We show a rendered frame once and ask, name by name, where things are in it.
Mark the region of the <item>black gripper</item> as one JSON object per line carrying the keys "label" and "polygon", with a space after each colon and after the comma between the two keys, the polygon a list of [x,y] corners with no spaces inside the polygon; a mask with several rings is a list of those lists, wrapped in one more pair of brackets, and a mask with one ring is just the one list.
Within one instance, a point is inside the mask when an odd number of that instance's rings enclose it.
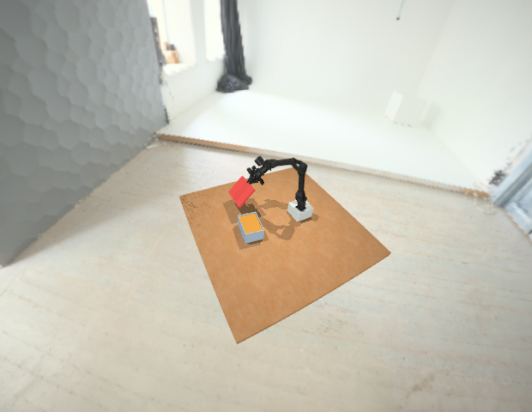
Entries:
{"label": "black gripper", "polygon": [[261,170],[261,168],[258,168],[258,170],[255,171],[255,172],[253,172],[249,167],[246,170],[250,174],[250,177],[248,178],[246,183],[250,182],[249,184],[254,184],[254,183],[258,183],[258,181],[260,181],[261,185],[264,184],[263,180],[260,178],[260,177],[264,176],[264,172]]}

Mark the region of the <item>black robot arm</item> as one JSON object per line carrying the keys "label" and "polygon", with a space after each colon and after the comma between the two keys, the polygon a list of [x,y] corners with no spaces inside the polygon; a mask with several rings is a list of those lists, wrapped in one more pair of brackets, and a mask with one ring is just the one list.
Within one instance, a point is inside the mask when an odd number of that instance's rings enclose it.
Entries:
{"label": "black robot arm", "polygon": [[[307,165],[303,161],[298,161],[295,158],[287,158],[287,159],[266,159],[264,160],[261,155],[259,155],[254,160],[258,166],[260,166],[261,170],[266,173],[268,170],[271,171],[272,168],[278,167],[278,166],[285,166],[285,165],[292,165],[295,170],[298,171],[299,175],[299,189],[297,190],[295,194],[296,201],[298,205],[296,208],[300,211],[306,209],[305,204],[306,200],[308,199],[305,195],[305,173],[307,171]],[[299,166],[297,164],[299,164]]]}

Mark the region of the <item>red lid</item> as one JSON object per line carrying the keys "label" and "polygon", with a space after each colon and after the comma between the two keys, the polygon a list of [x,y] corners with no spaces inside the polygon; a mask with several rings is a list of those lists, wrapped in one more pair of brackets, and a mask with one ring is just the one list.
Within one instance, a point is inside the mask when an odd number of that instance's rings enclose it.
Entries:
{"label": "red lid", "polygon": [[243,176],[241,176],[241,178],[228,192],[239,208],[255,191],[255,189],[249,183],[246,182],[247,180]]}

